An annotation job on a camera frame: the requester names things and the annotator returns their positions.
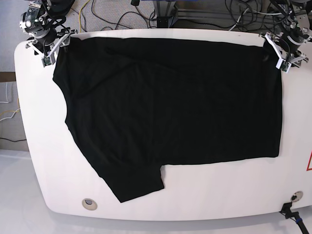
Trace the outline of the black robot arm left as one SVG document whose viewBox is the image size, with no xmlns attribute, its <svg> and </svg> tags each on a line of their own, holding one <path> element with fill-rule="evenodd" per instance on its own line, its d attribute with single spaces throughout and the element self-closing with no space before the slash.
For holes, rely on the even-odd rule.
<svg viewBox="0 0 312 234">
<path fill-rule="evenodd" d="M 287 73 L 291 67 L 299 68 L 301 62 L 309 61 L 299 47 L 312 40 L 312 2 L 272 0 L 270 3 L 282 15 L 273 21 L 279 28 L 279 34 L 268 31 L 261 36 L 278 56 L 276 68 Z"/>
</svg>

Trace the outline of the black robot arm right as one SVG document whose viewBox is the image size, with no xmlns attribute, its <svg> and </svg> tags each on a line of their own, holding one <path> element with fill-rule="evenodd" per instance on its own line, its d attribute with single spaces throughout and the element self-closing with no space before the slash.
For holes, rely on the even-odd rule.
<svg viewBox="0 0 312 234">
<path fill-rule="evenodd" d="M 56 39 L 73 31 L 63 24 L 74 0 L 30 0 L 27 11 L 21 15 L 19 27 L 30 36 L 33 45 L 45 56 Z"/>
</svg>

